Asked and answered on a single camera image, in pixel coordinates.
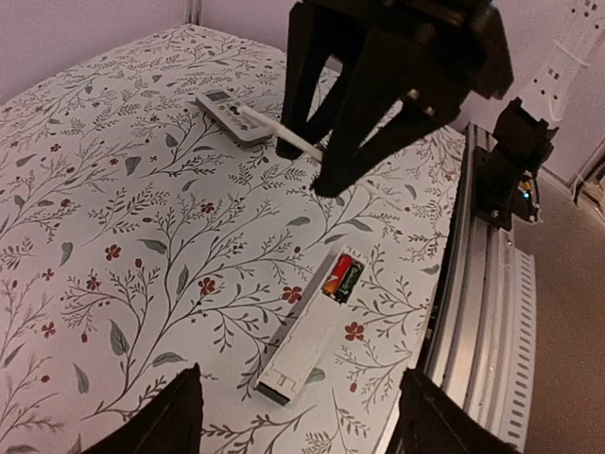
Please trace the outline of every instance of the floral bedspread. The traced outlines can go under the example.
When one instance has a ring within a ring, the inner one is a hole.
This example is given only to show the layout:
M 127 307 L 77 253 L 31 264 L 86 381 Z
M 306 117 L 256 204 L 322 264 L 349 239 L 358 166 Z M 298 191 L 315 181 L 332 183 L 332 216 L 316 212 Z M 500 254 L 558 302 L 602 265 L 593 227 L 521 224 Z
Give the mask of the floral bedspread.
M 374 450 L 437 282 L 464 141 L 438 131 L 372 171 L 401 211 L 358 186 L 318 198 L 317 164 L 278 158 L 274 140 L 239 148 L 190 103 L 226 87 L 278 117 L 284 78 L 283 52 L 181 26 L 0 107 L 0 452 L 79 452 L 195 362 L 203 453 Z M 371 265 L 281 408 L 254 380 L 343 241 Z

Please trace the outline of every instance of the white wall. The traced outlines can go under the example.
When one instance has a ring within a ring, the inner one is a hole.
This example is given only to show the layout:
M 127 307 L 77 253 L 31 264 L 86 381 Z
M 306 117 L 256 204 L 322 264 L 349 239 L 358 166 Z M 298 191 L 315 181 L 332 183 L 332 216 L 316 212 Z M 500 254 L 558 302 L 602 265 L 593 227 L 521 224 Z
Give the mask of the white wall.
M 284 49 L 288 13 L 294 3 L 295 0 L 205 0 L 204 24 Z M 499 113 L 540 66 L 550 40 L 559 36 L 564 14 L 572 2 L 495 0 L 494 3 L 504 18 L 516 80 L 504 102 L 471 96 L 455 124 L 459 128 L 471 120 L 489 131 L 493 129 Z M 603 50 L 596 55 L 594 66 L 578 80 L 562 130 L 555 139 L 555 152 L 546 165 L 565 181 L 573 179 L 605 137 L 605 115 L 600 113 L 605 101 L 602 75 L 605 75 Z
M 0 0 L 0 105 L 59 71 L 185 22 L 186 0 Z

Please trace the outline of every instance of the battery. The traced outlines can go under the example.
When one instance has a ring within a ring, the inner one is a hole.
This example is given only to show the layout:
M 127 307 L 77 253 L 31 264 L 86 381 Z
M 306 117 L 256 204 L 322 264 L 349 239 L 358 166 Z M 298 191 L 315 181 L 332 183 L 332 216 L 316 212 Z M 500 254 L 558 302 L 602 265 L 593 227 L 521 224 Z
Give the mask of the battery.
M 334 269 L 330 273 L 330 277 L 328 277 L 327 281 L 321 288 L 323 293 L 328 296 L 334 296 L 340 286 L 340 283 L 344 279 L 344 276 L 347 274 L 347 271 L 351 267 L 353 263 L 353 259 L 350 255 L 344 253 L 338 259 L 337 264 L 334 266 Z
M 357 284 L 361 273 L 363 272 L 363 268 L 364 267 L 361 263 L 355 261 L 347 271 L 347 275 L 340 283 L 340 286 L 337 290 L 336 298 L 337 301 L 342 305 L 345 304 L 347 300 L 349 300 L 351 293 L 353 293 L 353 289 L 355 287 L 355 284 Z

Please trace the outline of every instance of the gray floor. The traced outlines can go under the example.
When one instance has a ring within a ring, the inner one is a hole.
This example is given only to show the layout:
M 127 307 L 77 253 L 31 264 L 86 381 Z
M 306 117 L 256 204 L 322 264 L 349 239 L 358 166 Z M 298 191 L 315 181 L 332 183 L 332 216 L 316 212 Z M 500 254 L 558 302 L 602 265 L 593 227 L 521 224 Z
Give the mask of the gray floor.
M 544 181 L 544 223 L 517 224 L 536 257 L 536 372 L 526 453 L 605 453 L 605 223 Z

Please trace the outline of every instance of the white remote control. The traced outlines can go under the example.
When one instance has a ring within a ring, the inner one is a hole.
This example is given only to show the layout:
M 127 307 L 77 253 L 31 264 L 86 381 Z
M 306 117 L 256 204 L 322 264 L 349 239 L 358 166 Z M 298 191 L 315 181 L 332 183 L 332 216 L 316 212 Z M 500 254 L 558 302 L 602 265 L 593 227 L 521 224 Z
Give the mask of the white remote control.
M 241 102 L 224 90 L 204 92 L 192 103 L 204 109 L 242 144 L 251 146 L 267 140 L 273 131 L 239 112 Z

